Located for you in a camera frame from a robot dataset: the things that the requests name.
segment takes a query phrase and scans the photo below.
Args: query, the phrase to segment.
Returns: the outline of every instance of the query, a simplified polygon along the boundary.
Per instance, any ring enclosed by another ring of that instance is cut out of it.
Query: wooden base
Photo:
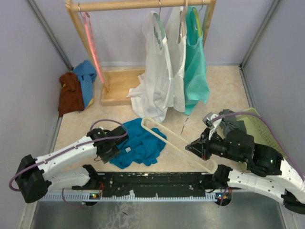
[[[103,106],[118,106],[132,104],[130,98],[126,98],[130,88],[137,87],[140,82],[138,75],[145,72],[145,68],[129,70],[111,70],[104,73],[108,78],[109,91],[102,90],[101,103]]]

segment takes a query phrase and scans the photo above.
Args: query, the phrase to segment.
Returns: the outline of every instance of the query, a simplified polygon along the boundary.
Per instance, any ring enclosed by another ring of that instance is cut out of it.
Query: brown towel
[[[81,94],[81,84],[75,73],[65,73],[59,78],[62,89],[59,96],[59,117],[72,111],[85,109]]]

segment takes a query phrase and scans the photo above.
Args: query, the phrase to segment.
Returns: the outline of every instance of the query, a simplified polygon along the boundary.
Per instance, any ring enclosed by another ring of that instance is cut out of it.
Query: table
[[[207,104],[198,103],[193,113],[189,116],[182,133],[182,137],[189,142],[199,138],[201,132],[206,128],[202,118],[209,112],[218,113],[223,109],[240,111],[249,107],[238,66],[207,66],[207,81],[211,91],[208,102]],[[80,113],[72,112],[63,116],[55,150],[61,149],[86,135],[91,124],[96,120],[114,119],[124,123],[137,118],[131,105],[103,107],[100,104],[101,88],[101,83],[97,79],[94,83],[94,104]],[[171,107],[168,109],[166,119],[162,124],[175,133],[180,134],[186,118],[186,115],[177,112]],[[97,124],[97,127],[100,125],[109,130],[117,126],[117,124],[105,122]],[[209,163],[195,156],[193,157],[200,163]],[[161,152],[157,158],[158,163],[149,167],[133,162],[129,167],[122,170],[110,163],[95,162],[94,158],[85,158],[65,169],[79,168],[82,165],[91,164],[97,171],[203,172],[199,165],[170,146],[166,146]],[[212,158],[217,164],[239,168],[239,164],[236,162],[215,155]]]

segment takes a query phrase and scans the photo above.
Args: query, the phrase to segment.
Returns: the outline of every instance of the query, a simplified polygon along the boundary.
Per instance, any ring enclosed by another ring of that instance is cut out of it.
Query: teal cloth on table
[[[184,68],[185,112],[190,115],[199,101],[206,103],[210,89],[206,82],[206,63],[203,54],[203,36],[199,37],[192,7],[186,15],[186,60]]]
[[[81,83],[82,99],[84,107],[91,105],[93,102],[93,85],[96,79],[96,70],[90,61],[84,61],[75,67],[72,71],[77,75],[78,81]]]
[[[156,164],[157,157],[165,147],[165,142],[146,131],[141,126],[141,118],[124,123],[128,129],[128,139],[118,145],[120,153],[110,160],[110,163],[124,169],[133,161],[146,166]],[[166,136],[157,128],[152,129],[155,133],[166,139]]]

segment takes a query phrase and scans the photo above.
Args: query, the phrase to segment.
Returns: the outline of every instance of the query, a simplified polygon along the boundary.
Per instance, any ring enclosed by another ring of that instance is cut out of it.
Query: wall
[[[305,174],[305,1],[281,1],[245,67],[254,102]],[[305,217],[302,216],[305,228]]]
[[[23,156],[46,153],[66,68],[25,0],[3,1],[2,8],[0,227],[16,229],[24,200],[8,188],[9,180]]]
[[[81,2],[101,0],[82,0]],[[64,6],[65,0],[36,0],[46,20],[62,43],[71,63],[88,56]],[[272,0],[217,0],[205,56],[209,64],[240,64]],[[103,65],[144,65],[145,39],[142,25],[152,9],[91,12],[96,46]],[[203,21],[204,9],[200,12]],[[166,24],[171,8],[162,8]]]

